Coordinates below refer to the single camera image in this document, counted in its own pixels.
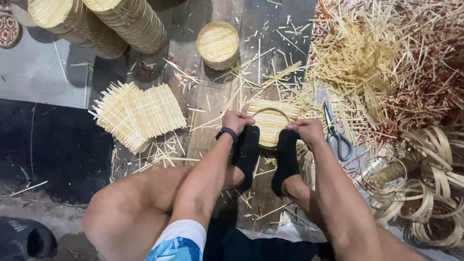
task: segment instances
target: cylindrical bamboo bundle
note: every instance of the cylindrical bamboo bundle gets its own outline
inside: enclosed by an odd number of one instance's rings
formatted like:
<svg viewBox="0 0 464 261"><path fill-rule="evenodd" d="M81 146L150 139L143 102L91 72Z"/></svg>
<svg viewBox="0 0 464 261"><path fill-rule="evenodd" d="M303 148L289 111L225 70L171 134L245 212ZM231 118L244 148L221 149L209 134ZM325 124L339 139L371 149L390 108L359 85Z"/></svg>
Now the cylindrical bamboo bundle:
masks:
<svg viewBox="0 0 464 261"><path fill-rule="evenodd" d="M38 26L102 58L117 58L127 49L127 43L82 0L62 0L59 4L55 0L29 0L29 13Z"/></svg>
<svg viewBox="0 0 464 261"><path fill-rule="evenodd" d="M215 70L229 69L240 55L237 31L223 21L211 22L201 29L197 48L205 63Z"/></svg>
<svg viewBox="0 0 464 261"><path fill-rule="evenodd" d="M167 32L147 0L84 0L97 17L142 53L155 53Z"/></svg>

